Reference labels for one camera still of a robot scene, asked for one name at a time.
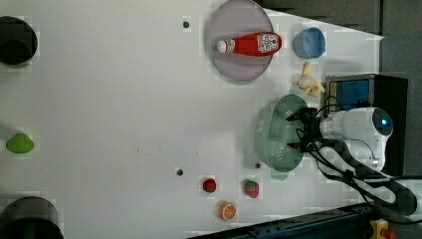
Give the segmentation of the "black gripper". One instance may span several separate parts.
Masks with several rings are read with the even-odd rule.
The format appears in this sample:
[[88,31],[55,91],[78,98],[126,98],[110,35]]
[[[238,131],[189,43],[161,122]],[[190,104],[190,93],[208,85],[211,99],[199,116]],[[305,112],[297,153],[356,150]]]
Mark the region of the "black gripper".
[[303,136],[301,142],[291,142],[289,147],[302,152],[310,143],[321,138],[319,124],[321,118],[315,108],[302,108],[286,118],[287,121],[300,120],[303,123]]

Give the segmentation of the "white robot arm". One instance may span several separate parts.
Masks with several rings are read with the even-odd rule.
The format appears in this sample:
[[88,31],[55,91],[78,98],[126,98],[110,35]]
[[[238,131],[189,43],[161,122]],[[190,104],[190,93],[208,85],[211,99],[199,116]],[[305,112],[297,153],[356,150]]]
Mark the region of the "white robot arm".
[[380,108],[338,111],[321,117],[302,108],[287,117],[300,121],[299,140],[291,148],[309,153],[323,176],[356,190],[386,219],[410,224],[421,221],[421,178],[392,176],[383,171],[393,120]]

